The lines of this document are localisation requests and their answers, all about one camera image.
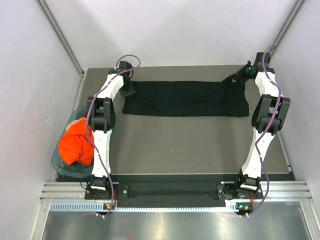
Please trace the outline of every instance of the white backdrop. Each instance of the white backdrop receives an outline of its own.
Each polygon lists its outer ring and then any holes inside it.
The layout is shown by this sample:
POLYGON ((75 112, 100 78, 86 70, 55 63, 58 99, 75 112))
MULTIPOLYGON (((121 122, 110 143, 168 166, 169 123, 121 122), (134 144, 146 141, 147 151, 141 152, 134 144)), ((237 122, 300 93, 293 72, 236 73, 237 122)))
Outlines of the white backdrop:
POLYGON ((80 76, 35 0, 0 3, 0 238, 26 240, 80 76))
POLYGON ((295 0, 46 0, 81 66, 238 65, 275 39, 295 0))
POLYGON ((299 177, 320 213, 320 1, 308 0, 271 59, 291 106, 283 126, 299 177))

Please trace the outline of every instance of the orange cloth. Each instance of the orange cloth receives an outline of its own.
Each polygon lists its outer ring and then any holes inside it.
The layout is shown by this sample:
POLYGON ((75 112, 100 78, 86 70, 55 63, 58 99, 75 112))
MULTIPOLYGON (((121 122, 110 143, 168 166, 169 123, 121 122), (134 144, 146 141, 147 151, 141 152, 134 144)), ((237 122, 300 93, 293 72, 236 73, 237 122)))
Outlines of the orange cloth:
MULTIPOLYGON (((72 122, 58 144, 59 154, 68 165, 74 162, 80 162, 83 165, 92 163, 94 146, 88 139, 85 127, 86 119, 84 117, 72 122)), ((88 129, 90 137, 94 139, 91 127, 88 126, 88 129)))

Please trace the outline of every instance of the black fabric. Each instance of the black fabric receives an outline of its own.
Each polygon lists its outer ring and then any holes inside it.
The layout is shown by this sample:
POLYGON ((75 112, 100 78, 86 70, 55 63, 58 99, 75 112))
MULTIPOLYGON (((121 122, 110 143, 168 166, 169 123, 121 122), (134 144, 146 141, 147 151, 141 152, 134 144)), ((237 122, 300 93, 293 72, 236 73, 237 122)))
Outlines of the black fabric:
POLYGON ((249 116, 245 85, 225 79, 204 81, 132 81, 135 95, 126 98, 124 114, 198 117, 249 116))

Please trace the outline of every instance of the plastic bin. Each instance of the plastic bin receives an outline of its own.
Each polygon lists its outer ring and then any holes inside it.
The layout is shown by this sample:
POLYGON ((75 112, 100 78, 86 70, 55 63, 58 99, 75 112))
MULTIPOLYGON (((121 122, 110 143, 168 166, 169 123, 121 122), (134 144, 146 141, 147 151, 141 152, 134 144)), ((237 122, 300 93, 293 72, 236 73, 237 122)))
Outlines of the plastic bin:
MULTIPOLYGON (((87 112, 86 106, 80 107, 77 110, 75 110, 72 113, 68 123, 66 124, 66 127, 72 121, 83 118, 85 116, 86 112, 87 112)), ((110 141, 112 141, 115 130, 116 130, 116 127, 114 127, 114 129, 112 131, 110 141)), ((61 137, 65 134, 65 132, 66 132, 66 128, 64 128, 61 137)), ((80 178, 80 179, 90 177, 92 174, 92 170, 94 168, 94 161, 92 161, 91 165, 82 165, 79 162, 75 162, 71 165, 67 165, 59 154, 58 144, 56 145, 54 152, 52 154, 51 164, 52 164, 53 168, 59 174, 66 175, 66 176, 73 177, 73 178, 80 178)))

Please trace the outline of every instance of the black cloth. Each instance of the black cloth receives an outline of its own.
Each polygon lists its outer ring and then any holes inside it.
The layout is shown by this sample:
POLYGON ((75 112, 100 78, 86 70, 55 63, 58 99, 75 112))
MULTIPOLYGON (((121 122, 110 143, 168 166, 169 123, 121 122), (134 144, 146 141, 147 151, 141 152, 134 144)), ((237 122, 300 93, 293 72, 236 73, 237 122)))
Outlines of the black cloth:
POLYGON ((132 81, 135 95, 126 98, 124 114, 197 117, 249 116, 245 85, 225 79, 205 81, 132 81))

